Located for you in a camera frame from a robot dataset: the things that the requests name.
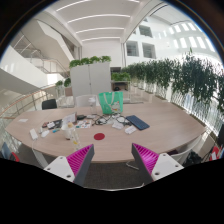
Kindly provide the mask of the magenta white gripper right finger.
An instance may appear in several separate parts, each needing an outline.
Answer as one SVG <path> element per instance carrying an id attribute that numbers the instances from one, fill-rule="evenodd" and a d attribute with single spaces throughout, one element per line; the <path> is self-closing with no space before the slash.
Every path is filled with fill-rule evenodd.
<path id="1" fill-rule="evenodd" d="M 131 152 L 145 185 L 183 169 L 183 166 L 167 153 L 157 154 L 136 143 L 132 144 Z"/>

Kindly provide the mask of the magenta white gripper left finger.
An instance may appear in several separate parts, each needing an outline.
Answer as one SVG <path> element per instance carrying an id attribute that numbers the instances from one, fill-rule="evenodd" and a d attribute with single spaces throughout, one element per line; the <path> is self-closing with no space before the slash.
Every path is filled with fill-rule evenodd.
<path id="1" fill-rule="evenodd" d="M 90 144 L 67 157 L 57 157 L 44 170 L 82 186 L 93 156 L 94 145 Z"/>

